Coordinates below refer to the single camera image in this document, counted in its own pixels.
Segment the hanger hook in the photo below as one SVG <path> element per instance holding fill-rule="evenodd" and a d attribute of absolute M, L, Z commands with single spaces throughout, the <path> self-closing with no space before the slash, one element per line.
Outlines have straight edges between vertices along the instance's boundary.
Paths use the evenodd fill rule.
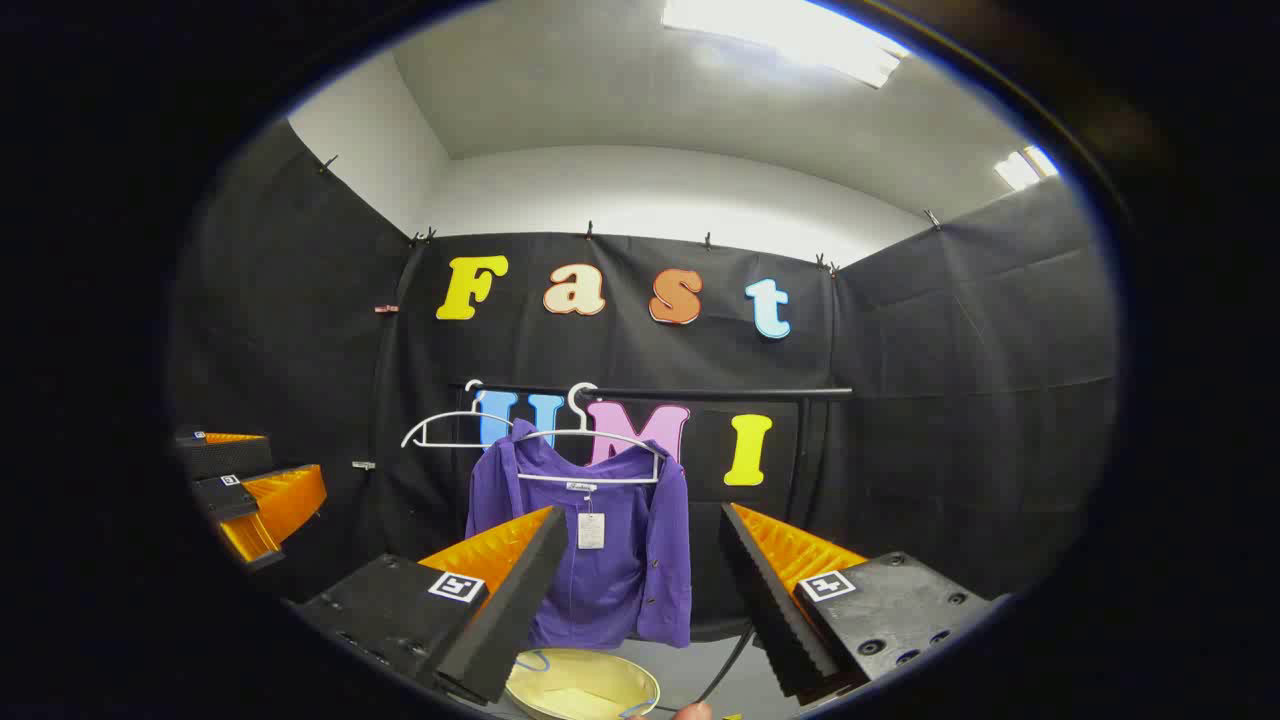
<path fill-rule="evenodd" d="M 480 380 L 470 379 L 470 380 L 467 380 L 467 386 L 465 388 L 462 388 L 462 389 L 466 389 L 467 392 L 471 392 L 471 386 L 483 386 L 483 384 L 484 383 L 480 382 Z M 476 393 L 476 398 L 471 401 L 471 411 L 472 413 L 479 413 L 479 410 L 476 410 L 476 406 L 480 404 L 480 398 L 484 397 L 488 392 L 489 391 L 486 391 L 486 389 L 481 389 L 480 392 Z"/>
<path fill-rule="evenodd" d="M 582 409 L 577 406 L 577 402 L 573 401 L 573 398 L 577 397 L 577 391 L 580 389 L 596 389 L 596 388 L 591 383 L 577 383 L 576 386 L 568 388 L 568 396 L 566 397 L 566 400 L 568 400 L 568 409 L 572 410 L 575 415 L 577 415 L 579 420 L 577 429 L 585 430 L 586 413 L 584 413 Z"/>

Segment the foam letter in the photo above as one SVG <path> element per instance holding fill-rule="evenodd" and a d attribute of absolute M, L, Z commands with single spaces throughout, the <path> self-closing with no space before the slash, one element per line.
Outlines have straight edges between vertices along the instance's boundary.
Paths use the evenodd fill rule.
<path fill-rule="evenodd" d="M 490 270 L 499 278 L 506 275 L 507 256 L 454 258 L 449 266 L 453 268 L 449 290 L 444 293 L 444 305 L 435 310 L 435 316 L 440 320 L 470 320 L 476 314 L 471 306 L 471 296 L 476 296 L 476 302 L 484 302 L 493 287 L 493 275 L 481 270 Z"/>
<path fill-rule="evenodd" d="M 573 278 L 573 282 L 564 282 Z M 543 307 L 557 315 L 577 313 L 594 315 L 604 310 L 604 297 L 600 286 L 604 277 L 593 265 L 564 265 L 552 270 L 552 282 L 558 283 L 543 293 Z"/>
<path fill-rule="evenodd" d="M 497 392 L 486 389 L 484 391 L 484 397 L 480 398 L 480 411 L 509 420 L 511 406 L 516 404 L 516 397 L 517 396 L 513 392 Z M 500 437 L 507 437 L 509 433 L 511 425 L 499 423 L 493 418 L 480 418 L 480 442 L 490 445 L 497 442 Z"/>
<path fill-rule="evenodd" d="M 534 424 L 538 425 L 539 430 L 554 430 L 556 429 L 556 411 L 559 410 L 561 405 L 564 405 L 564 396 L 562 395 L 530 395 L 529 404 L 534 406 Z M 556 436 L 547 436 L 543 438 L 547 445 L 556 447 Z"/>
<path fill-rule="evenodd" d="M 631 427 L 627 411 L 617 402 L 593 402 L 586 406 L 586 411 L 595 418 L 595 429 L 598 432 L 634 437 L 639 441 L 652 439 L 669 452 L 677 462 L 680 461 L 680 434 L 685 429 L 685 421 L 689 420 L 690 413 L 687 407 L 678 405 L 663 405 L 658 407 L 653 411 L 653 415 L 649 415 L 649 421 L 645 423 L 644 429 L 639 434 Z M 595 465 L 602 460 L 608 460 L 628 447 L 634 446 L 621 439 L 596 437 L 595 446 L 591 448 L 590 464 Z"/>
<path fill-rule="evenodd" d="M 703 310 L 696 292 L 703 290 L 703 277 L 694 270 L 663 270 L 653 279 L 649 316 L 659 323 L 687 325 Z"/>
<path fill-rule="evenodd" d="M 733 466 L 724 473 L 726 486 L 758 486 L 764 482 L 760 471 L 760 451 L 764 450 L 764 433 L 773 427 L 773 420 L 764 415 L 737 415 L 730 424 L 737 430 L 737 446 L 733 448 Z"/>
<path fill-rule="evenodd" d="M 782 340 L 791 332 L 791 323 L 778 320 L 778 305 L 787 304 L 787 293 L 778 290 L 772 278 L 746 286 L 746 296 L 754 300 L 755 329 L 773 340 Z"/>

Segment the gray floor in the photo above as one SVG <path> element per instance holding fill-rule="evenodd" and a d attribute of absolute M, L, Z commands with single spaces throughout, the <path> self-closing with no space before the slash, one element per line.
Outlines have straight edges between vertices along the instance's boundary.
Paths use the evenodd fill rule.
<path fill-rule="evenodd" d="M 653 674 L 662 688 L 659 705 L 681 707 L 698 700 L 707 685 L 719 673 L 736 644 L 736 638 L 710 643 L 695 643 L 684 650 L 676 650 L 659 643 L 626 641 L 612 655 L 625 657 Z M 717 685 L 707 702 L 712 705 L 716 720 L 726 715 L 741 714 L 742 720 L 767 720 L 791 717 L 800 714 L 800 703 L 795 698 L 783 697 L 778 682 L 769 670 L 764 651 L 748 643 L 742 655 Z M 527 716 L 508 696 L 500 702 L 481 707 L 484 712 L 498 717 Z M 673 714 L 666 710 L 653 710 L 649 720 L 667 720 Z"/>

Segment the white ceiling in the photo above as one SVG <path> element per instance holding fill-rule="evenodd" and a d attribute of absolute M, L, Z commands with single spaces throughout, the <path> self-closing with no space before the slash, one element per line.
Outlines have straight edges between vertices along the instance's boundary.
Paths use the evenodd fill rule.
<path fill-rule="evenodd" d="M 909 56 L 873 90 L 727 37 L 662 27 L 664 0 L 500 0 L 410 37 L 396 61 L 454 159 L 562 145 L 718 152 L 950 219 L 1006 195 L 1025 145 Z"/>

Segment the black cloth wall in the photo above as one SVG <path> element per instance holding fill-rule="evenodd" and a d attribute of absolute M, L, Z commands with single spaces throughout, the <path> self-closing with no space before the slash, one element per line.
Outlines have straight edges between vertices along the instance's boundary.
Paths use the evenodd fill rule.
<path fill-rule="evenodd" d="M 215 181 L 175 279 L 173 419 L 270 437 L 276 465 L 319 462 L 328 500 L 259 573 L 302 600 L 381 551 L 362 512 L 383 315 L 403 233 L 279 123 Z"/>
<path fill-rule="evenodd" d="M 483 302 L 471 302 L 475 316 L 436 319 L 453 273 L 451 260 L 493 255 L 506 256 L 509 270 L 492 278 Z M 594 265 L 603 274 L 607 305 L 595 315 L 558 315 L 543 306 L 552 270 L 575 263 Z M 696 270 L 703 279 L 701 313 L 685 325 L 659 324 L 649 315 L 654 278 L 669 268 Z M 762 278 L 773 278 L 790 295 L 781 314 L 791 322 L 791 333 L 780 341 L 756 331 L 745 296 L 746 286 Z M 419 247 L 401 283 L 399 313 L 389 318 L 392 331 L 379 375 L 376 505 L 389 548 L 419 557 L 462 537 L 467 480 L 479 451 L 401 447 L 417 421 L 462 406 L 449 383 L 479 378 L 490 384 L 561 388 L 577 382 L 641 388 L 827 387 L 832 284 L 829 273 L 813 263 L 657 238 L 484 234 L 436 238 Z M 622 402 L 637 430 L 660 404 Z M 785 518 L 792 495 L 797 506 L 808 505 L 818 454 L 808 487 L 792 487 L 794 404 L 667 404 L 692 413 L 681 441 L 681 461 L 690 486 L 695 639 L 722 637 L 722 629 L 745 619 L 745 611 L 719 556 L 718 503 L 737 501 Z M 736 441 L 730 420 L 739 414 L 763 414 L 774 423 L 764 443 L 765 482 L 760 486 L 723 483 Z M 512 415 L 532 420 L 524 398 Z M 429 439 L 448 441 L 438 433 L 447 433 L 449 423 L 433 424 Z M 562 406 L 557 427 L 576 423 Z M 470 430 L 463 442 L 476 439 L 475 419 L 456 427 Z M 815 450 L 824 442 L 823 429 L 824 423 L 814 423 L 810 434 L 817 437 L 810 442 Z M 561 437 L 556 450 L 585 464 L 589 442 Z"/>
<path fill-rule="evenodd" d="M 1102 231 L 1053 178 L 837 273 L 813 527 L 992 597 L 1075 537 L 1115 414 Z"/>

